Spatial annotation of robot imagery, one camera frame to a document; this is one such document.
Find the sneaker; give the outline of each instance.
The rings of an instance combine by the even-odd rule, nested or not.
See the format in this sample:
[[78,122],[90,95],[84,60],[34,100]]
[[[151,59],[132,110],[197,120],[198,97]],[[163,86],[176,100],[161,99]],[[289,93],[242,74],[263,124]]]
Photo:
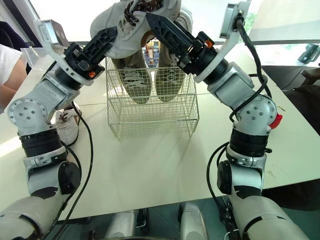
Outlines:
[[[181,7],[176,19],[189,33],[192,32],[192,14],[185,7]],[[174,53],[161,45],[159,54],[159,69],[155,73],[155,90],[162,102],[169,102],[175,98],[183,85],[186,74],[177,67],[178,59]]]
[[145,104],[151,94],[152,78],[146,69],[147,65],[142,50],[122,58],[111,59],[128,95],[137,103]]
[[121,0],[94,19],[90,35],[93,38],[100,30],[116,26],[117,37],[105,55],[112,59],[124,59],[155,37],[146,19],[146,12],[174,21],[180,7],[181,0]]
[[[78,112],[82,114],[79,106],[76,103],[74,105]],[[56,130],[60,140],[68,146],[74,144],[78,139],[79,120],[78,114],[71,105],[55,113]]]

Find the white wire basket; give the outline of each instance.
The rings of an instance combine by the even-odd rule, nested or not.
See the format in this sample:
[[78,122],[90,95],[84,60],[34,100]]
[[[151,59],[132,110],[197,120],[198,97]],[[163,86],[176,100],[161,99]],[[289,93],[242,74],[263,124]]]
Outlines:
[[[158,64],[159,54],[144,57],[147,65]],[[193,75],[186,75],[178,67],[136,68],[129,71],[132,75],[139,73],[143,77],[148,76],[152,81],[148,89],[132,92],[123,81],[128,70],[116,69],[112,60],[106,58],[107,119],[113,134],[119,140],[124,136],[174,132],[188,132],[191,137],[199,122]],[[170,71],[175,72],[181,87],[168,89],[160,84],[162,74]]]

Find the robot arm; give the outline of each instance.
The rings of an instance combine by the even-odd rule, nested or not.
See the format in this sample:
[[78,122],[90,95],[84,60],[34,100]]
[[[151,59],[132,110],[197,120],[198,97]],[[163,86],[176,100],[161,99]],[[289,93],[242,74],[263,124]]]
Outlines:
[[117,30],[100,31],[85,48],[68,46],[62,27],[52,21],[35,22],[38,36],[54,58],[49,69],[26,96],[12,102],[8,117],[17,126],[26,158],[29,197],[20,199],[0,213],[0,239],[39,239],[51,229],[72,194],[80,185],[77,165],[67,160],[50,120],[79,95],[83,85],[90,86],[104,68],[99,65],[111,47]]
[[[272,200],[262,197],[268,136],[277,116],[273,100],[253,90],[251,78],[234,62],[224,57],[239,39],[237,21],[244,21],[248,2],[229,4],[221,36],[226,42],[216,50],[214,42],[200,32],[196,38],[179,23],[147,13],[153,34],[178,58],[177,65],[196,82],[205,82],[208,91],[222,103],[236,110],[236,120],[226,158],[218,165],[217,185],[229,195],[235,222],[243,239],[306,240],[307,236]],[[241,106],[256,95],[245,106]]]

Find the red button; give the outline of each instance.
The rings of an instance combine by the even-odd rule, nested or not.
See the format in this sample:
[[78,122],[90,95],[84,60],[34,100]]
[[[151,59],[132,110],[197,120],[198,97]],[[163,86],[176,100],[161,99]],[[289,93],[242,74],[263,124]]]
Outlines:
[[275,117],[275,120],[273,121],[273,123],[271,123],[271,124],[269,125],[269,127],[270,127],[271,129],[275,129],[276,127],[278,127],[278,125],[280,124],[280,122],[281,122],[281,120],[282,120],[283,117],[284,117],[284,116],[282,116],[282,115],[280,115],[279,113],[277,113],[277,114],[276,114],[276,117]]

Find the white shirt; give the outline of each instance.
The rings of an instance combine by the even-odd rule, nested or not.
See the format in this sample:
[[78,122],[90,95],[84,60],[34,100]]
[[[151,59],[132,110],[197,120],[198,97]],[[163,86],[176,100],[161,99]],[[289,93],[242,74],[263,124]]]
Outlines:
[[0,44],[0,85],[4,85],[20,59],[22,52]]

